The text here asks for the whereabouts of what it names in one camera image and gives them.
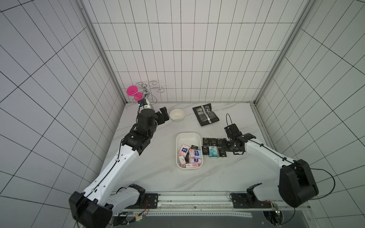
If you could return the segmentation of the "teal tissue pack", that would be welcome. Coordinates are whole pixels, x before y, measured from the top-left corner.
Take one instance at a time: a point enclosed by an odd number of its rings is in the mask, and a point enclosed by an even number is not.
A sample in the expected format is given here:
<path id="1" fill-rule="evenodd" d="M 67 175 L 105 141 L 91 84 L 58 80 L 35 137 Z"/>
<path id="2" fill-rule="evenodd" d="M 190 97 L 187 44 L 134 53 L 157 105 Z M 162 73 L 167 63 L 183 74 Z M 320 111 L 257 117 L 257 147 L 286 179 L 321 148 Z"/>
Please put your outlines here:
<path id="1" fill-rule="evenodd" d="M 209 157 L 210 158 L 218 158 L 219 150 L 217 146 L 209 146 Z"/>

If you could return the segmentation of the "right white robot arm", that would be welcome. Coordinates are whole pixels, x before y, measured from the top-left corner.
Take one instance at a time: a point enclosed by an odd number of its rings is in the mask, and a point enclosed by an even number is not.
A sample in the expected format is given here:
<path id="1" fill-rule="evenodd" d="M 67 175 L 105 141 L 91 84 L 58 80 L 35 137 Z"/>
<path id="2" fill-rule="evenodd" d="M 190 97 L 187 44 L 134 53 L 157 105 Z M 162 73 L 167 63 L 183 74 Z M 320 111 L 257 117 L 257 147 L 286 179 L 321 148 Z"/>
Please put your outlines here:
<path id="1" fill-rule="evenodd" d="M 256 183 L 246 193 L 246 203 L 250 207 L 284 201 L 297 208 L 303 203 L 317 197 L 319 189 L 314 179 L 312 168 L 303 159 L 294 160 L 278 153 L 250 133 L 243 134 L 236 124 L 224 128 L 228 136 L 225 148 L 234 153 L 248 153 L 268 166 L 276 177 L 265 183 Z"/>

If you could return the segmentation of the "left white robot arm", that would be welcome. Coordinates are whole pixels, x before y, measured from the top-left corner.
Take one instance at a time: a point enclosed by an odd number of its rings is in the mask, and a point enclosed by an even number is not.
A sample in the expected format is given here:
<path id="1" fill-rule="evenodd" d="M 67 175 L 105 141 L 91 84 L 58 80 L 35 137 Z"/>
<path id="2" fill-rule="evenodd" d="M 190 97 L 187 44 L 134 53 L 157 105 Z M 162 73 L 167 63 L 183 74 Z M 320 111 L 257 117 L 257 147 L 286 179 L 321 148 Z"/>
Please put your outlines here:
<path id="1" fill-rule="evenodd" d="M 70 196 L 68 202 L 77 227 L 105 228 L 120 211 L 145 205 L 145 189 L 139 185 L 131 184 L 115 195 L 112 191 L 127 167 L 150 144 L 158 125 L 169 119 L 166 107 L 160 108 L 158 112 L 151 108 L 139 110 L 136 123 L 121 140 L 110 163 L 82 192 L 74 192 Z"/>

